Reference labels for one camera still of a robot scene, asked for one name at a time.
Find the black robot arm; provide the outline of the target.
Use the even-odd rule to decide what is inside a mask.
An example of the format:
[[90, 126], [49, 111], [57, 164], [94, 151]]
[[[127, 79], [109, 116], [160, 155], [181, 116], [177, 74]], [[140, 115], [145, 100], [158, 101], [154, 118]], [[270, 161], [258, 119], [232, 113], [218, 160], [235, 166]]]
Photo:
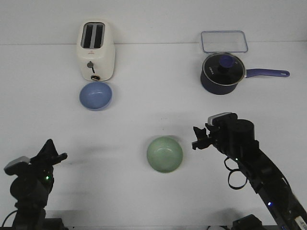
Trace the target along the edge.
[[243, 174], [281, 230], [300, 229], [306, 220], [285, 176], [260, 150], [254, 124], [226, 112], [204, 128], [171, 130], [149, 123], [77, 147], [83, 159], [59, 167], [58, 193], [49, 217], [69, 226], [202, 226], [234, 217], [231, 208], [251, 206], [253, 195], [232, 195], [221, 173]]
[[21, 156], [9, 162], [4, 171], [17, 178], [10, 186], [17, 200], [13, 230], [67, 230], [62, 218], [46, 218], [45, 207], [54, 185], [53, 166], [67, 159], [67, 153], [58, 156]]

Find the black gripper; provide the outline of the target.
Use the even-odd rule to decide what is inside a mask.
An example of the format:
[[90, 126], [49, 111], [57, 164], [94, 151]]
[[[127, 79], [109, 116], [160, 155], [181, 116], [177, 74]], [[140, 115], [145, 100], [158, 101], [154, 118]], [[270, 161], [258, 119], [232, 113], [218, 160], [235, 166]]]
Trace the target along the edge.
[[52, 139], [48, 139], [39, 153], [30, 159], [32, 171], [44, 187], [53, 187], [53, 165], [67, 159], [67, 153], [58, 154]]
[[[215, 120], [214, 126], [205, 124], [206, 128], [209, 130], [209, 137], [212, 139], [212, 145], [220, 150], [224, 145], [223, 141], [226, 135], [226, 130], [229, 122], [234, 122], [237, 120], [237, 115], [227, 115], [224, 118], [219, 118]], [[193, 127], [194, 133], [196, 135], [197, 141], [192, 142], [192, 149], [206, 149], [210, 146], [210, 138], [207, 138], [206, 128]]]

